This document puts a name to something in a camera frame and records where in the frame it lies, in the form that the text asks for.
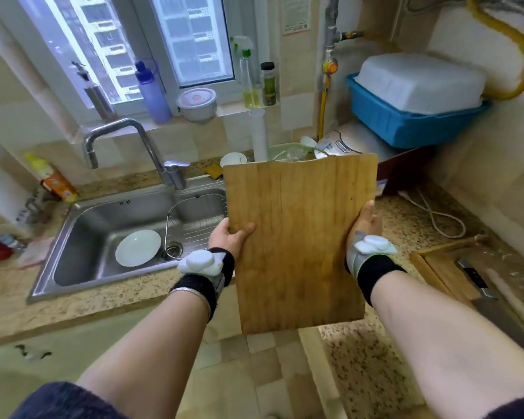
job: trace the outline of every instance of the forearm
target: forearm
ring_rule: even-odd
[[[475,310],[400,271],[370,297],[441,417],[477,419],[524,397],[524,351]]]
[[[130,418],[174,417],[208,317],[200,297],[186,291],[170,294],[77,384]]]

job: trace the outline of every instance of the white cord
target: white cord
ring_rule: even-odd
[[[443,237],[450,238],[450,239],[456,239],[456,238],[462,238],[466,234],[466,225],[464,224],[464,222],[462,222],[462,220],[460,220],[457,217],[452,216],[451,214],[448,214],[448,213],[441,213],[441,212],[433,211],[431,209],[431,206],[429,206],[429,203],[427,203],[427,200],[426,200],[425,196],[421,193],[421,191],[419,191],[419,188],[417,189],[417,192],[421,196],[421,199],[423,200],[423,203],[425,204],[425,206],[422,206],[421,204],[417,204],[415,201],[413,201],[410,198],[410,195],[406,191],[398,191],[398,195],[400,197],[405,198],[406,200],[408,200],[415,207],[419,207],[420,209],[425,210],[426,212],[429,212],[429,215],[431,215],[431,221],[433,223],[433,226],[435,227],[436,231],[439,232],[440,235],[442,235]],[[460,234],[458,234],[458,235],[447,235],[444,232],[442,232],[440,230],[440,228],[436,224],[436,221],[435,221],[435,215],[436,214],[438,214],[440,216],[449,217],[449,218],[454,219],[455,221],[457,221],[460,224],[460,226],[462,227],[462,232]]]

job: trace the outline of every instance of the sink drain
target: sink drain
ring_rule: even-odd
[[[181,260],[183,254],[183,246],[180,242],[171,241],[165,246],[165,250],[161,252],[161,257],[165,261]]]

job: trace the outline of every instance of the glass jar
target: glass jar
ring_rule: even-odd
[[[260,65],[260,69],[262,73],[262,99],[264,105],[274,105],[277,101],[274,62],[265,61]]]

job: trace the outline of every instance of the green spray bottle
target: green spray bottle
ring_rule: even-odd
[[[249,109],[261,107],[260,94],[258,88],[254,86],[252,79],[252,59],[251,54],[254,49],[254,44],[249,37],[238,35],[230,38],[231,43],[234,44],[234,53],[241,50],[241,57],[238,59],[239,69],[241,71],[241,85],[242,98],[245,106]]]

